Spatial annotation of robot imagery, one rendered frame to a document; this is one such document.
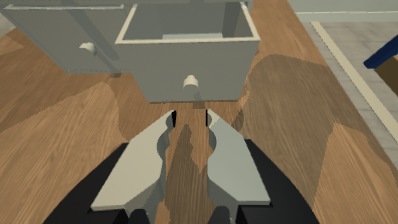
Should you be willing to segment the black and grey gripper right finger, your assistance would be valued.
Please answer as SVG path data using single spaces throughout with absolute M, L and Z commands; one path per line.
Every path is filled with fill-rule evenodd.
M 213 150 L 207 194 L 229 209 L 231 224 L 320 224 L 295 185 L 251 139 L 211 109 L 206 127 Z

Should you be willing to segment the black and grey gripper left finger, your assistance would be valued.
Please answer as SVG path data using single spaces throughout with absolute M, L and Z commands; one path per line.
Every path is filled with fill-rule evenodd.
M 168 134 L 175 128 L 176 115 L 176 110 L 167 112 L 128 143 L 122 143 L 42 224 L 128 224 L 135 209 L 144 209 L 150 224 L 155 224 L 157 204 L 165 195 L 164 152 L 170 146 Z

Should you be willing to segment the grey chest of drawers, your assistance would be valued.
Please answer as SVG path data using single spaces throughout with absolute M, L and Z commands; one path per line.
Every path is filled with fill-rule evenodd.
M 13 5 L 109 5 L 123 4 L 127 15 L 129 15 L 132 4 L 176 4 L 176 3 L 217 3 L 217 2 L 244 2 L 251 13 L 254 0 L 0 0 L 0 13 L 7 18 L 16 28 L 39 47 L 49 58 L 51 58 L 67 74 L 98 74 L 98 73 L 131 73 L 130 70 L 114 71 L 69 71 L 48 50 L 46 50 L 30 33 L 28 33 L 14 18 L 12 18 L 6 7 Z

